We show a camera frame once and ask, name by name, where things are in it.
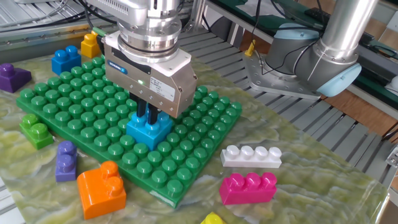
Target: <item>white block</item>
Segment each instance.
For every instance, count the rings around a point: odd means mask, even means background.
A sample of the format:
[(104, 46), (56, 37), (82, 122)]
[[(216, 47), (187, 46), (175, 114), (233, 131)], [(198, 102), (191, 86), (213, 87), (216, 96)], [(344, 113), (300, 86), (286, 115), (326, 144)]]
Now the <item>white block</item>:
[(220, 156), (224, 167), (279, 168), (281, 155), (282, 152), (277, 147), (267, 151), (262, 146), (256, 147), (256, 150), (250, 146), (243, 146), (241, 150), (236, 146), (228, 146)]

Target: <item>marble-patterned table surface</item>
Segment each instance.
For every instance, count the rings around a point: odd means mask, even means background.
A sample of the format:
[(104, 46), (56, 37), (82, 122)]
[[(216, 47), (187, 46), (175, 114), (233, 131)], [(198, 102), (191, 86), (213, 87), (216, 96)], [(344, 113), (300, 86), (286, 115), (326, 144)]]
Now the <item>marble-patterned table surface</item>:
[[(30, 70), (35, 83), (47, 82), (51, 56), (14, 63)], [(198, 84), (216, 90), (243, 106), (236, 126), (215, 152), (200, 177), (188, 191), (178, 209), (158, 201), (129, 181), (126, 208), (84, 221), (76, 182), (55, 182), (55, 156), (58, 143), (36, 151), (19, 129), (25, 115), (16, 106), (19, 91), (10, 94), (0, 90), (0, 176), (27, 223), (200, 223), (207, 214), (216, 212), (228, 224), (280, 223), (375, 223), (387, 198), (387, 189), (332, 153), (312, 137), (252, 96), (221, 78), (197, 59), (192, 67)], [(220, 152), (227, 145), (276, 146), (283, 152), (279, 169), (223, 167)], [(78, 152), (78, 173), (99, 167), (99, 163)], [(221, 181), (231, 173), (273, 172), (277, 193), (269, 203), (228, 205), (218, 193)]]

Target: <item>pink block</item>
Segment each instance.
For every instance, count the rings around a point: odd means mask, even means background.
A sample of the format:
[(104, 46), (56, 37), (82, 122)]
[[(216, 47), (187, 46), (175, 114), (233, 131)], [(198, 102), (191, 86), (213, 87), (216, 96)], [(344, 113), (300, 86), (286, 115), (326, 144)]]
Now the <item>pink block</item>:
[(270, 172), (261, 177), (255, 173), (246, 177), (231, 174), (221, 184), (221, 199), (224, 205), (269, 202), (276, 193), (276, 182), (276, 176)]

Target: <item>green baseplate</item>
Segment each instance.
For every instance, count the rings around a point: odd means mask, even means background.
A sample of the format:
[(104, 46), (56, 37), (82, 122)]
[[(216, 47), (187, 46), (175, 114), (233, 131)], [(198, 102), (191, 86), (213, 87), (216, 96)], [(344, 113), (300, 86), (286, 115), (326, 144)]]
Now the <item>green baseplate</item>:
[(193, 104), (174, 119), (172, 132), (149, 152), (126, 135), (137, 103), (106, 78), (104, 58), (22, 90), (16, 101), (99, 162), (115, 161), (123, 177), (173, 208), (242, 113), (240, 103), (200, 86)]

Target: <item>blue block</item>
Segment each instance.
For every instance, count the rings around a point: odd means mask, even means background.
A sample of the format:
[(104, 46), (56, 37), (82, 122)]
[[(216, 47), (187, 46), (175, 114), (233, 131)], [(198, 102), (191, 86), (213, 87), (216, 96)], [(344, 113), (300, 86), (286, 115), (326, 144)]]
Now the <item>blue block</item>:
[(157, 122), (150, 125), (147, 122), (147, 116), (148, 111), (140, 118), (137, 117), (137, 113), (134, 113), (131, 116), (131, 121), (127, 124), (126, 133), (132, 136), (137, 143), (144, 143), (149, 150), (153, 151), (171, 132), (173, 121), (167, 113), (162, 111), (157, 116)]
[(81, 66), (81, 55), (75, 46), (68, 46), (66, 51), (58, 50), (51, 59), (52, 71), (57, 75), (62, 72), (70, 72), (73, 67)]
[(77, 148), (71, 141), (63, 141), (58, 145), (55, 181), (76, 180)]

